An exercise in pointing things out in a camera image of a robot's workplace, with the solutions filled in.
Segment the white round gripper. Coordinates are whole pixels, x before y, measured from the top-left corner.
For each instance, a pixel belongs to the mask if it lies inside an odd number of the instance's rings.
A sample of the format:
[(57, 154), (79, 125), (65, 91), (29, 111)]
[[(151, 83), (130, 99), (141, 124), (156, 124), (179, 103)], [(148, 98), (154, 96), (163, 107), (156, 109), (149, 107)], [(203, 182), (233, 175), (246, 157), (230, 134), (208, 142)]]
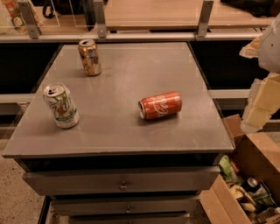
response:
[(262, 37), (245, 45), (239, 55), (247, 59), (258, 57), (259, 66), (272, 72), (263, 80), (254, 80), (242, 115), (241, 130), (256, 133), (280, 109), (280, 13)]

